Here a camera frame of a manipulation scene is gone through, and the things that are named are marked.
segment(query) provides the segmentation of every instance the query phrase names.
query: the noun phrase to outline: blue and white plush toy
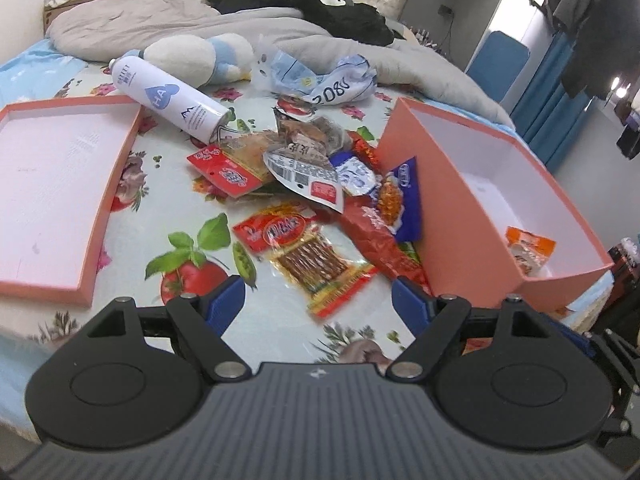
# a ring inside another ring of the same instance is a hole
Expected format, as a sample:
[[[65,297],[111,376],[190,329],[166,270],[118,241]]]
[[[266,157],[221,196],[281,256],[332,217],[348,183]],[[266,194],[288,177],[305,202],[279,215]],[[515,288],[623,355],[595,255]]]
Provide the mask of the blue and white plush toy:
[[[251,79],[254,50],[238,34],[222,34],[208,40],[183,34],[163,38],[144,50],[129,50],[187,85],[199,88]]]

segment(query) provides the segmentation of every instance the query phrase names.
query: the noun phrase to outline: pink box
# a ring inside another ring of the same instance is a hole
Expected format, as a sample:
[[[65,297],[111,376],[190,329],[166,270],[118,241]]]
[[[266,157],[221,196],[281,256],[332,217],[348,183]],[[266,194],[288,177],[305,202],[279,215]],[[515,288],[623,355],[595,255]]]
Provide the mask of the pink box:
[[[0,110],[0,294],[91,306],[111,203],[142,118],[127,96]]]
[[[418,254],[435,294],[497,307],[509,293],[535,309],[567,306],[612,266],[587,222],[531,152],[497,129],[400,99],[378,144],[385,171],[416,156]],[[557,242],[538,277],[521,272],[508,226]]]

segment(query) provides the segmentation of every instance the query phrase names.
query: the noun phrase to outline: power cord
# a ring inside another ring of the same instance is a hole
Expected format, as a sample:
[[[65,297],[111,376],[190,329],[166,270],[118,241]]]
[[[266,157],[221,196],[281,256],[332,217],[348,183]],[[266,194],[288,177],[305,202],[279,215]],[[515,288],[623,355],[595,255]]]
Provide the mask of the power cord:
[[[449,46],[446,49],[446,53],[447,53],[447,57],[449,58],[449,60],[451,61],[452,56],[451,56],[451,31],[453,30],[453,22],[456,19],[456,13],[453,12],[453,10],[451,11],[451,22],[449,23],[449,31],[447,32],[447,35],[444,37],[444,40],[442,40],[442,47],[445,47],[445,44],[447,43],[447,39],[449,40]]]

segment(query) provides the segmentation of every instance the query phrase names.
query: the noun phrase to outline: blue chair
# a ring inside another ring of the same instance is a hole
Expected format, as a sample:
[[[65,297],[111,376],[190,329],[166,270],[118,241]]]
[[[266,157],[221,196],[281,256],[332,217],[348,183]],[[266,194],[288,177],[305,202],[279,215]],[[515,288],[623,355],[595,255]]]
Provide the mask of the blue chair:
[[[529,60],[529,49],[496,30],[489,34],[466,74],[494,101],[500,102]]]

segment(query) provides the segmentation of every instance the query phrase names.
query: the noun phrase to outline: white spray can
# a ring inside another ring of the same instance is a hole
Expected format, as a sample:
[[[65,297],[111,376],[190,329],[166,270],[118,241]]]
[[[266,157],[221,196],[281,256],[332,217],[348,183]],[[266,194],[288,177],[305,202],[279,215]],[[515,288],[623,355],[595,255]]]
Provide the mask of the white spray can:
[[[114,59],[109,67],[118,90],[205,144],[228,121],[228,108],[140,57]]]

